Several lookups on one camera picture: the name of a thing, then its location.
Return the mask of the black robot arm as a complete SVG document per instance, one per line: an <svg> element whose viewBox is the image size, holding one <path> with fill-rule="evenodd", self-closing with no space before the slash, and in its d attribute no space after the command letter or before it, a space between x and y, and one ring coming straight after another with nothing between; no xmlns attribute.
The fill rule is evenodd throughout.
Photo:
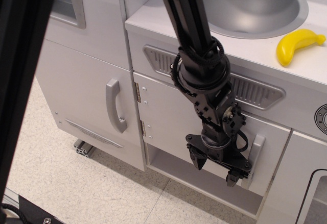
<svg viewBox="0 0 327 224"><path fill-rule="evenodd" d="M230 63L211 35L203 0L163 0L179 41L174 86L193 105L200 135L186 135L192 163L210 160L234 186L252 165L237 147L245 116ZM1 0L1 145L16 144L37 78L58 128L145 169L125 0Z"/></svg>

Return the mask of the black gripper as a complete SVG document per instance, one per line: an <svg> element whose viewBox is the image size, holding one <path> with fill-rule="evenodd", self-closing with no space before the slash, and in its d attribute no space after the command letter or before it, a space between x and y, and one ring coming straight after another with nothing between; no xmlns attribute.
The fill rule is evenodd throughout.
<svg viewBox="0 0 327 224"><path fill-rule="evenodd" d="M247 137L241 137L245 141L242 148L237 147L237 136L223 144L201 135L188 134L185 139L190 158L198 170L203 168L207 160L211 160L229 170L226 177L227 186L234 187L239 179L248 177L252 168L251 163L242 155L248 148Z"/></svg>

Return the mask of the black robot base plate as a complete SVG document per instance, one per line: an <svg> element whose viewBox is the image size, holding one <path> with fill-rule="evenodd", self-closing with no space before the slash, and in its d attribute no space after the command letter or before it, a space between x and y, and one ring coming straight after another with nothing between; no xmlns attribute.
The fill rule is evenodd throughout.
<svg viewBox="0 0 327 224"><path fill-rule="evenodd" d="M1 223L63 223L21 195L14 198L5 196L1 211L5 215L5 220L1 220Z"/></svg>

